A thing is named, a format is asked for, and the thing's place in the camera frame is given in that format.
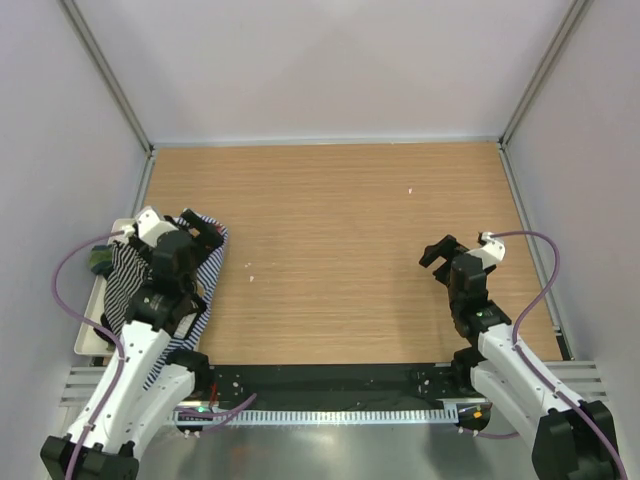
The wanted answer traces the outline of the black white striped tank top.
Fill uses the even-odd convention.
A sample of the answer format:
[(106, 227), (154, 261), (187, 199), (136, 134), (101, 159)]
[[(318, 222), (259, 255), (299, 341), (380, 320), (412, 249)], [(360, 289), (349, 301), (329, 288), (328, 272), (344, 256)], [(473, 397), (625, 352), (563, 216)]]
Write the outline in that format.
[(149, 263), (132, 246), (115, 241), (112, 246), (112, 272), (104, 294), (104, 326), (119, 336), (126, 321), (133, 295), (149, 278)]

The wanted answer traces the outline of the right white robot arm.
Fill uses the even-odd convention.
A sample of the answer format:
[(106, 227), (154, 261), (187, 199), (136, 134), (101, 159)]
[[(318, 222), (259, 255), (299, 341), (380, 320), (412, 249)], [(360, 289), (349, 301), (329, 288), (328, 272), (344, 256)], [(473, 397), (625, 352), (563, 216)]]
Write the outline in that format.
[(446, 286), (455, 329), (469, 343), (454, 355), (452, 387), (478, 393), (502, 412), (530, 448), (538, 478), (627, 478), (610, 410), (554, 375), (522, 339), (523, 320), (511, 320), (490, 299), (487, 279), (504, 260), (504, 237), (482, 232), (469, 249), (447, 235), (419, 261), (424, 268), (443, 261), (433, 276)]

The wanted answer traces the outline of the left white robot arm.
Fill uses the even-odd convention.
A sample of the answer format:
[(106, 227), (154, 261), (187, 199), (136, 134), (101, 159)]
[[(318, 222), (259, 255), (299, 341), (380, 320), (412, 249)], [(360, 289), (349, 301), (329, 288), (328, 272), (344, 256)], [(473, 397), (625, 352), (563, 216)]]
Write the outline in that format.
[(105, 279), (103, 312), (89, 324), (114, 352), (100, 382), (62, 437), (40, 458), (53, 479), (133, 479), (156, 431), (187, 397), (212, 387), (196, 347), (209, 322), (229, 233), (191, 209), (179, 216), (142, 209), (130, 224), (91, 241)]

